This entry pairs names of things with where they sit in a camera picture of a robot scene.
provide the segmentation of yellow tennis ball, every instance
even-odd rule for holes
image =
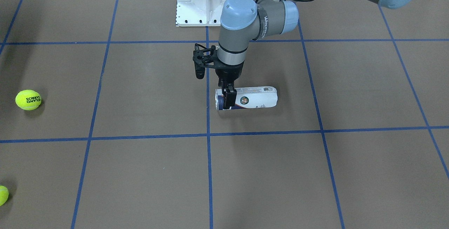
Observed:
[[[8,189],[5,186],[0,185],[0,206],[2,206],[6,202],[6,200],[8,200],[8,196]]]
[[[24,110],[34,110],[41,102],[39,93],[34,90],[23,90],[16,96],[17,106]]]

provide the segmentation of tennis ball can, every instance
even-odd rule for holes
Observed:
[[[271,86],[264,87],[244,87],[235,88],[237,97],[235,106],[229,108],[234,109],[257,109],[274,107],[277,104],[277,90]],[[221,89],[215,90],[215,107],[217,110],[223,109],[223,93]]]

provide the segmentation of logo on can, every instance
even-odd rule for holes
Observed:
[[[240,103],[242,103],[243,105],[245,105],[249,102],[250,102],[249,98],[247,98],[245,96],[242,96],[242,98],[240,99]]]

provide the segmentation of grid line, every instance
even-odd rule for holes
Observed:
[[[413,86],[412,79],[410,78],[409,72],[407,71],[407,68],[406,68],[406,65],[404,63],[404,60],[402,59],[402,55],[401,55],[401,52],[399,51],[399,48],[398,48],[398,46],[396,44],[396,40],[394,39],[393,33],[391,32],[390,26],[388,25],[387,18],[385,17],[385,14],[383,13],[382,7],[379,6],[379,10],[380,10],[380,13],[382,14],[383,21],[385,22],[385,26],[388,29],[388,33],[390,34],[391,40],[393,41],[393,45],[394,45],[394,47],[396,49],[396,53],[398,55],[399,61],[401,62],[402,69],[404,70],[404,73],[406,74],[407,80],[409,82],[410,88],[411,88],[411,90],[413,92],[413,95],[415,97],[416,103],[417,103],[418,107],[420,108],[420,111],[421,111],[421,114],[422,114],[422,118],[424,119],[424,122],[425,122],[425,126],[427,127],[427,130],[428,130],[429,135],[430,135],[430,137],[432,139],[433,145],[435,146],[435,150],[438,153],[438,157],[440,158],[441,164],[443,165],[444,171],[446,172],[446,176],[447,176],[447,178],[449,180],[449,170],[448,170],[448,168],[446,166],[446,163],[444,162],[443,155],[441,154],[440,148],[438,147],[438,144],[436,143],[435,137],[433,136],[432,129],[430,128],[430,125],[429,125],[429,122],[427,120],[427,117],[425,116],[424,109],[422,108],[422,105],[420,103],[420,99],[418,98],[416,90],[415,90],[415,88]]]
[[[94,124],[95,124],[96,111],[98,109],[98,101],[100,99],[101,83],[102,83],[102,80],[103,80],[103,74],[105,72],[106,61],[107,61],[107,58],[108,58],[109,46],[110,46],[110,42],[111,42],[111,38],[112,38],[112,30],[114,29],[115,14],[117,13],[117,6],[118,6],[118,4],[119,4],[119,0],[115,0],[114,11],[112,13],[112,19],[111,19],[111,24],[110,24],[110,28],[109,28],[109,36],[108,36],[108,41],[107,41],[106,50],[105,50],[105,56],[104,56],[104,59],[103,59],[103,66],[101,67],[100,81],[98,82],[98,90],[97,90],[97,93],[96,93],[95,106],[93,108],[93,114],[92,114],[92,121],[91,121],[91,125],[90,125],[90,130],[89,130],[89,136],[88,136],[88,140],[87,140],[87,144],[86,144],[85,157],[84,157],[84,161],[83,161],[83,167],[82,167],[82,170],[81,170],[80,183],[78,185],[78,192],[77,192],[77,195],[76,195],[76,202],[75,202],[75,207],[74,207],[74,210],[73,210],[71,229],[75,228],[76,217],[77,217],[77,214],[78,214],[78,207],[80,205],[81,191],[83,189],[83,182],[84,182],[84,177],[85,177],[85,172],[86,172],[87,160],[88,160],[88,156],[89,156],[90,144],[91,144],[91,141],[92,141],[92,133],[93,133],[93,127],[94,127]]]
[[[209,27],[206,26],[206,47],[209,47]],[[207,172],[209,183],[209,228],[214,228],[214,210],[212,194],[212,152],[210,149],[210,83],[209,69],[206,69],[206,129],[207,129]]]
[[[241,132],[241,133],[189,133],[189,134],[166,134],[166,135],[137,135],[137,136],[98,136],[91,137],[92,141],[115,141],[115,140],[138,140],[138,139],[168,139],[168,138],[190,138],[190,137],[216,137],[216,136],[252,136],[252,135],[284,135],[284,134],[307,134],[307,133],[363,133],[363,132],[390,132],[399,130],[432,130],[449,129],[449,126],[431,127],[385,127],[385,128],[356,128],[356,129],[324,129],[321,130],[285,130],[268,132]],[[88,137],[75,138],[41,138],[41,139],[15,139],[0,140],[0,144],[7,143],[33,143],[33,142],[61,142],[61,141],[87,141]]]
[[[17,17],[17,15],[19,13],[19,10],[20,10],[20,7],[22,5],[22,2],[24,2],[24,0],[20,0],[19,1],[19,4],[17,5],[16,11],[14,12],[13,18],[11,19],[11,23],[9,24],[8,31],[6,31],[5,38],[3,39],[3,43],[2,43],[2,45],[0,47],[0,55],[2,54],[3,49],[6,46],[6,41],[8,40],[9,34],[11,33],[11,30],[13,29],[13,25],[14,25],[14,22],[16,21],[16,17]]]
[[[326,135],[325,135],[324,128],[323,128],[323,122],[322,122],[322,119],[321,119],[320,108],[319,108],[319,105],[318,105],[318,100],[316,98],[315,87],[313,85],[313,78],[312,78],[312,75],[311,75],[310,64],[309,64],[309,61],[308,61],[306,44],[305,44],[305,41],[304,41],[303,31],[302,31],[302,28],[301,28],[301,19],[300,18],[301,18],[301,16],[299,14],[299,17],[298,17],[298,29],[300,31],[301,44],[302,44],[303,51],[304,51],[304,58],[305,58],[305,61],[306,61],[306,66],[307,66],[307,73],[308,73],[308,77],[309,77],[309,80],[310,80],[310,87],[311,87],[311,91],[313,93],[313,101],[315,103],[316,116],[318,118],[318,122],[319,122],[319,125],[320,125],[320,133],[321,133],[321,138],[323,140],[324,152],[326,154],[327,166],[329,167],[329,175],[330,175],[330,180],[332,182],[332,189],[334,191],[335,203],[337,205],[338,215],[339,215],[339,218],[340,218],[340,225],[341,225],[342,229],[345,229],[343,213],[342,213],[341,206],[340,206],[340,199],[338,197],[337,184],[335,183],[334,170],[332,169],[332,162],[330,161],[329,149],[327,147]]]
[[[301,39],[272,39],[257,40],[250,42],[301,42]],[[392,42],[392,39],[304,39],[304,42]],[[394,41],[417,41],[417,42],[442,42],[449,39],[394,39]],[[2,46],[17,45],[77,45],[77,44],[157,44],[157,43],[206,43],[205,40],[136,40],[136,41],[63,41],[63,42],[2,42]],[[218,43],[218,40],[209,40],[209,43]]]

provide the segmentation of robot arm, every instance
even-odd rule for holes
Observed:
[[[224,109],[235,105],[234,81],[242,73],[251,40],[283,34],[295,29],[298,9],[294,2],[313,0],[226,0],[221,13],[218,47],[195,45],[193,61],[198,79],[205,68],[215,69],[222,88]],[[369,0],[387,8],[399,8],[411,0]]]

